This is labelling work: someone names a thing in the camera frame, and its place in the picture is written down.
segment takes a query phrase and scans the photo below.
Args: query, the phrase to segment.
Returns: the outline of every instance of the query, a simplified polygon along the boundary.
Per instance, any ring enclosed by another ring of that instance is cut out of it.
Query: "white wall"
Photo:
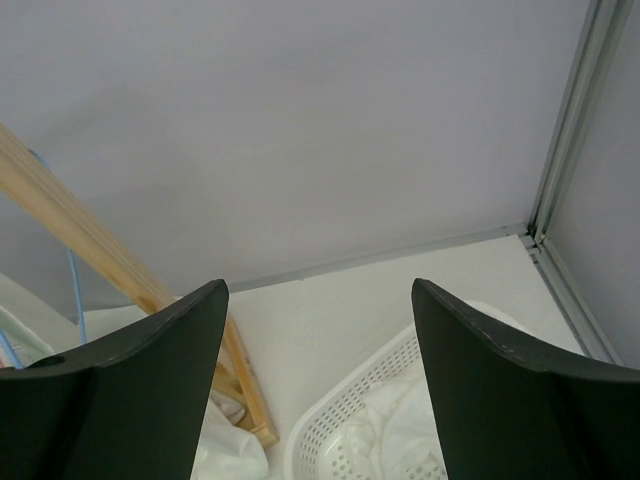
[[[552,239],[602,328],[640,367],[640,5],[636,2]]]
[[[588,4],[5,2],[0,112],[185,293],[526,221]],[[67,310],[63,251],[0,222],[0,269]]]

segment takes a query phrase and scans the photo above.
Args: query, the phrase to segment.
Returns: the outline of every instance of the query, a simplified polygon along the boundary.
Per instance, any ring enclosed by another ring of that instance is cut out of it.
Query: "wooden frame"
[[[146,313],[158,312],[174,302],[168,288],[2,124],[0,187]],[[212,388],[243,404],[247,414],[239,426],[269,447],[278,436],[231,316],[227,317],[223,349],[231,365],[218,362]]]

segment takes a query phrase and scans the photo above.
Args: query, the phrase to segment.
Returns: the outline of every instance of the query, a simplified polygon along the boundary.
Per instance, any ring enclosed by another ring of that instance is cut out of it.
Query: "basket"
[[[419,358],[415,326],[411,325],[311,407],[298,421],[287,443],[284,464],[287,480],[367,480],[368,477],[351,468],[343,455],[339,427],[364,407],[362,397],[372,383],[395,377]],[[438,480],[445,479],[446,474],[417,466],[407,469],[405,478]]]

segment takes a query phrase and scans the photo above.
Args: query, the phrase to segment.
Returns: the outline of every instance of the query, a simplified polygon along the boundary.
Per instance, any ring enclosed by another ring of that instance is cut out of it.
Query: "white tabletop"
[[[302,414],[413,321],[417,277],[488,303],[539,338],[580,352],[515,236],[235,293],[229,311],[281,437],[268,452],[270,478],[284,478],[284,448]]]

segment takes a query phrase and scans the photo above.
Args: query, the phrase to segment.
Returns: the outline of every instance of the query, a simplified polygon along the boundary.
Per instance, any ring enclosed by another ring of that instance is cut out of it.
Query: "blue string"
[[[7,352],[7,356],[9,357],[9,360],[11,360],[11,363],[13,363],[14,367],[18,369],[24,368],[24,365],[18,358],[18,355],[16,355],[16,352],[13,350],[13,347],[11,346],[11,342],[9,341],[9,339],[4,334],[1,328],[0,328],[0,345],[2,346],[2,349],[5,352]]]
[[[47,170],[51,171],[49,164],[33,150],[29,150],[29,153],[33,155]],[[78,277],[78,269],[76,268],[76,257],[73,250],[67,248],[69,254],[69,267],[71,268],[71,278],[73,279],[73,294],[76,299],[76,310],[78,312],[78,325],[80,326],[80,338],[82,343],[87,343],[87,327],[84,321],[84,306],[82,304],[82,293],[80,291],[80,280]]]

